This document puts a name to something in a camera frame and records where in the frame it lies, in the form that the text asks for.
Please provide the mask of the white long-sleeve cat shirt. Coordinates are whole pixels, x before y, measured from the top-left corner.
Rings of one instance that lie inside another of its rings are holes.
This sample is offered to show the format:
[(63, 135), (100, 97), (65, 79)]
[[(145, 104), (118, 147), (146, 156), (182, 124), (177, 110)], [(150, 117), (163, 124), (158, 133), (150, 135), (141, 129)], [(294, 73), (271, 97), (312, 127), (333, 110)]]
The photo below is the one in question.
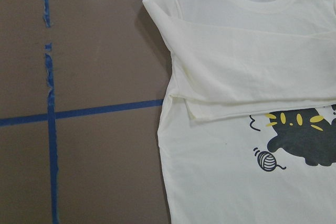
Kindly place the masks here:
[(172, 223), (335, 223), (335, 0), (143, 0), (171, 53)]

